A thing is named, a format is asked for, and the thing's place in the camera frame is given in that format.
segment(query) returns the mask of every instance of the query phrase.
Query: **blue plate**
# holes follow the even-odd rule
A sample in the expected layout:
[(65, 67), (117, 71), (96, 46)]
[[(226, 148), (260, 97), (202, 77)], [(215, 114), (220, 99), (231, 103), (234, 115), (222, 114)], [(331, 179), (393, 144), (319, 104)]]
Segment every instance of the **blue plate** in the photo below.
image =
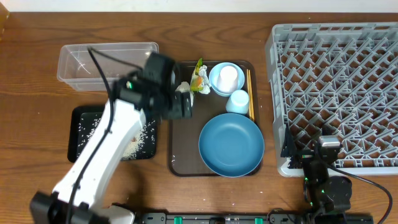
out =
[(199, 152), (213, 172), (225, 177), (240, 177), (260, 164), (264, 138), (249, 118), (234, 113), (221, 114), (202, 129)]
[(214, 66), (213, 69), (211, 69), (210, 74), (209, 74), (209, 81), (210, 81), (211, 87), (220, 96), (231, 96), (231, 94), (232, 94), (232, 93), (223, 93), (223, 92), (219, 91), (216, 86), (221, 69), (228, 65), (234, 67), (238, 71), (238, 88), (236, 90), (242, 89), (243, 84), (244, 84), (244, 73), (242, 71), (242, 68), (240, 68), (239, 66), (235, 65), (234, 63), (230, 63), (230, 62), (219, 63), (218, 65)]

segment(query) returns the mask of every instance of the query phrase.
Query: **brown tray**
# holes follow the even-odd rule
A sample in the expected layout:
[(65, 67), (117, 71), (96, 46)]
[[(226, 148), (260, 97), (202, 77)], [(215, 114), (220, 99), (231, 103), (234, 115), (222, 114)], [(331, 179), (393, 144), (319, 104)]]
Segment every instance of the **brown tray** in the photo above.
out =
[[(207, 74), (211, 69), (222, 61), (204, 61), (207, 66)], [(256, 76), (254, 67), (247, 61), (230, 61), (242, 68), (245, 75), (243, 90), (247, 91), (247, 69), (251, 73), (251, 83), (253, 92), (254, 119), (258, 121), (258, 104), (256, 93)], [(180, 62), (182, 82), (190, 82), (192, 72), (197, 62)], [(213, 89), (210, 94), (195, 94), (193, 101), (193, 116), (191, 119), (173, 120), (170, 122), (170, 141), (167, 164), (170, 171), (179, 177), (198, 177), (198, 176), (217, 176), (202, 161), (199, 153), (199, 135), (205, 124), (219, 114), (226, 113), (225, 105), (229, 97), (217, 95)], [(258, 165), (254, 171), (248, 175), (255, 174), (261, 167)]]

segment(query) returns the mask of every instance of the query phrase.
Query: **white wall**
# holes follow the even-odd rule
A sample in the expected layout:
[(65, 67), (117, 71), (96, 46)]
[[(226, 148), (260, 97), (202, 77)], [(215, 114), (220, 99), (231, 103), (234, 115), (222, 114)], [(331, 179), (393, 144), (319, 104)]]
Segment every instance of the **white wall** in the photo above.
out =
[(11, 12), (398, 12), (398, 0), (0, 0)]

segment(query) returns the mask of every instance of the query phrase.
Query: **chopsticks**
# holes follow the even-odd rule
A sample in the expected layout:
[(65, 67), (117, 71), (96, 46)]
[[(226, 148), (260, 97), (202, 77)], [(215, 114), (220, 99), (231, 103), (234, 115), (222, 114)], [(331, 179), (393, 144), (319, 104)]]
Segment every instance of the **chopsticks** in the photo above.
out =
[(254, 107), (253, 107), (253, 91), (251, 88), (251, 76), (250, 76), (250, 70), (246, 70), (246, 74), (248, 76), (248, 94), (249, 94), (249, 100), (250, 100), (250, 105), (249, 105), (249, 117), (250, 120), (254, 121)]

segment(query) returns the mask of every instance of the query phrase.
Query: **white cup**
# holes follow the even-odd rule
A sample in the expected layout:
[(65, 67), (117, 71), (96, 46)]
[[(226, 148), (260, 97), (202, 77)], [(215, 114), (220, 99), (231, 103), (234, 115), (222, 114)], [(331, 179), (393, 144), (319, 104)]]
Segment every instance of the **white cup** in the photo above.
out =
[(233, 66), (221, 69), (217, 79), (217, 89), (222, 93), (232, 93), (238, 88), (238, 71)]
[(229, 97), (225, 106), (229, 113), (247, 114), (249, 110), (249, 95), (244, 90), (236, 90)]

